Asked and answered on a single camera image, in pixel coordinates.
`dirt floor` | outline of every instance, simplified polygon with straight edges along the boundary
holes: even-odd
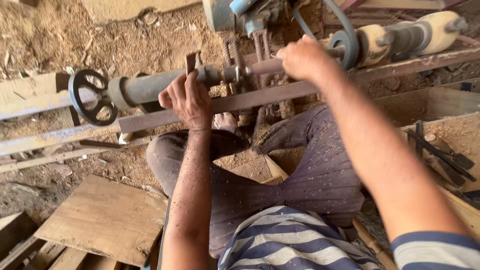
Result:
[[[300,11],[309,25],[319,25],[322,6],[318,0]],[[469,37],[480,36],[478,10],[461,10],[470,23]],[[296,22],[288,22],[282,29],[283,42],[301,37]],[[223,63],[222,38],[234,33],[216,33],[206,23],[201,4],[173,12],[147,11],[128,21],[96,26],[80,0],[40,0],[37,8],[0,1],[0,56],[9,55],[0,66],[0,82],[18,79],[20,72],[45,74],[51,72],[94,69],[111,79],[116,76],[134,76],[138,72],[154,74],[184,67],[187,52],[201,49],[205,63],[220,67]],[[326,34],[320,27],[318,38]],[[253,53],[251,41],[241,37],[241,52]],[[468,47],[460,42],[454,49]],[[386,79],[360,85],[372,98],[379,98],[426,86],[478,77],[480,64],[467,63],[453,73],[438,69],[431,74]],[[211,95],[225,96],[222,87],[215,87]],[[311,108],[315,97],[295,100],[296,107]],[[137,109],[121,111],[119,117],[139,114]],[[0,123],[0,141],[35,135],[46,131],[71,127],[68,112],[58,110],[41,113],[17,122]],[[181,124],[159,127],[148,131],[160,134],[181,129]],[[150,185],[160,188],[143,157],[145,147],[126,152],[109,152],[90,155],[86,159],[66,160],[72,169],[62,176],[53,168],[43,165],[18,172],[0,174],[0,217],[22,210],[35,221],[44,221],[55,208],[90,173],[136,187]],[[295,170],[304,149],[279,150],[270,154],[287,173]],[[27,153],[31,158],[37,152]],[[258,158],[248,152],[225,157],[216,163],[225,169],[233,169]]]

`handwheel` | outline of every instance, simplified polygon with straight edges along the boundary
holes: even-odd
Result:
[[[92,76],[96,79],[98,79],[100,82],[102,82],[103,87],[98,88],[94,84],[90,83],[87,81],[87,76]],[[100,75],[99,73],[93,71],[93,70],[80,70],[74,75],[70,77],[70,80],[68,81],[68,91],[70,93],[70,99],[72,100],[73,107],[77,111],[77,113],[82,116],[87,122],[90,124],[94,124],[97,126],[106,126],[112,124],[115,119],[117,118],[118,115],[118,109],[112,104],[112,102],[109,100],[109,98],[105,98],[105,92],[107,90],[107,81],[106,79]],[[80,99],[80,93],[79,90],[80,88],[88,88],[95,92],[98,96],[101,96],[102,98],[98,101],[97,105],[95,108],[91,110],[87,110],[85,105],[82,103],[82,100]],[[107,120],[99,120],[97,118],[98,113],[102,110],[102,108],[106,107],[109,112],[110,116],[108,117]]]

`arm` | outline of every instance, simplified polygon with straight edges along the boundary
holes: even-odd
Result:
[[[377,203],[390,241],[418,231],[469,234],[398,131],[348,82],[334,59],[305,37],[278,56],[289,74],[311,81],[326,96],[347,153]]]
[[[198,72],[179,76],[159,95],[189,128],[163,240],[162,269],[207,269],[210,212],[212,105]]]

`left hand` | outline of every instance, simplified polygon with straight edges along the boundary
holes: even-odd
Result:
[[[205,85],[197,82],[197,76],[197,70],[192,71],[188,77],[185,74],[178,76],[158,94],[158,101],[163,108],[173,109],[191,131],[210,131],[212,99]]]

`leg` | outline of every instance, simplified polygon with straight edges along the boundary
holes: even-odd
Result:
[[[149,167],[169,197],[173,195],[178,179],[187,139],[187,131],[167,133],[153,140],[146,152]],[[235,154],[245,148],[243,140],[233,133],[214,130],[210,160]],[[210,165],[210,179],[212,216],[209,249],[210,255],[218,258],[240,223],[263,209],[283,205],[284,200],[278,186],[259,184],[213,163]]]
[[[257,149],[266,153],[298,146],[307,146],[305,154],[294,173],[279,185],[286,205],[324,214],[340,227],[351,226],[363,202],[360,180],[326,106],[274,124]]]

